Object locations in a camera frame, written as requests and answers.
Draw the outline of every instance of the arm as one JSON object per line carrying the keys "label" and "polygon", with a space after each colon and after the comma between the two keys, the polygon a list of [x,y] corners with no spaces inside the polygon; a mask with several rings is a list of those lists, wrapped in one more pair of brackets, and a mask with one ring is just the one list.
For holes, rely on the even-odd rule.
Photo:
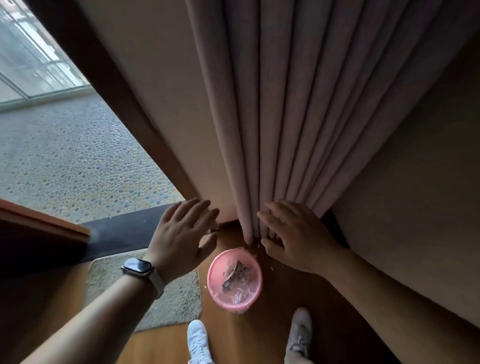
{"label": "arm", "polygon": [[480,330],[339,246],[315,214],[292,202],[266,204],[259,218],[284,248],[262,239],[267,254],[326,278],[402,363],[480,363]]}
{"label": "arm", "polygon": [[[177,203],[163,214],[144,260],[165,284],[195,269],[216,247],[216,234],[199,247],[218,209],[200,215],[210,201]],[[115,363],[154,299],[146,280],[123,276],[27,357],[24,364]]]}

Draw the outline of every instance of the smartwatch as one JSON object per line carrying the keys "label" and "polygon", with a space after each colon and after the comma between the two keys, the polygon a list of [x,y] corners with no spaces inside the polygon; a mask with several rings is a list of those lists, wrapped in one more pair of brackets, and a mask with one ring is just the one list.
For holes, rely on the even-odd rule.
{"label": "smartwatch", "polygon": [[123,263],[121,270],[123,274],[128,274],[142,279],[149,279],[155,286],[158,293],[156,299],[159,299],[163,294],[165,284],[163,283],[162,278],[160,277],[152,263],[138,258],[130,258],[127,259],[125,263]]}

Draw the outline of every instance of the curtain fold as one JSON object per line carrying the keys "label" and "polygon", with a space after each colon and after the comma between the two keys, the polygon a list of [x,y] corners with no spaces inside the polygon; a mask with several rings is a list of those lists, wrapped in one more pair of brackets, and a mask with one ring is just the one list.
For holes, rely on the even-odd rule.
{"label": "curtain fold", "polygon": [[244,237],[321,216],[480,27],[473,0],[187,0]]}

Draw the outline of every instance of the beige wall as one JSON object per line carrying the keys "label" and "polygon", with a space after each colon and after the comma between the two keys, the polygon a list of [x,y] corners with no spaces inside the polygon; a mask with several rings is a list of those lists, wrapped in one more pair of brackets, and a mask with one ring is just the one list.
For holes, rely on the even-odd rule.
{"label": "beige wall", "polygon": [[78,3],[217,221],[235,220],[185,2]]}
{"label": "beige wall", "polygon": [[369,262],[480,327],[480,36],[334,206]]}

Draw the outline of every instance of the watch face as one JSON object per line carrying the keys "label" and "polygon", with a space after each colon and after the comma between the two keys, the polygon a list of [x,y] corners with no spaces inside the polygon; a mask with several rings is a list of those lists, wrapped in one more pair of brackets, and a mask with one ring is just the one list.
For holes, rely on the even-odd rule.
{"label": "watch face", "polygon": [[128,270],[138,273],[148,273],[152,269],[152,264],[137,258],[130,258],[123,264]]}

